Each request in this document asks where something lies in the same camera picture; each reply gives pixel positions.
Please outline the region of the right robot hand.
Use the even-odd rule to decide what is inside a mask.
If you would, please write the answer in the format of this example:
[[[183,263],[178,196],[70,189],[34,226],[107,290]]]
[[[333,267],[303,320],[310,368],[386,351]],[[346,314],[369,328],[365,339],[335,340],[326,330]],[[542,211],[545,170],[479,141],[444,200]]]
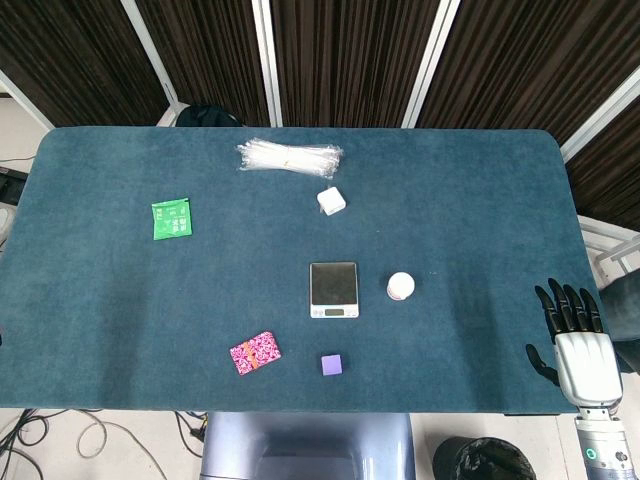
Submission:
[[[544,362],[537,348],[525,347],[536,373],[560,388],[579,410],[613,410],[623,397],[613,342],[605,332],[599,308],[590,292],[548,280],[548,289],[534,287],[550,341],[555,365]]]

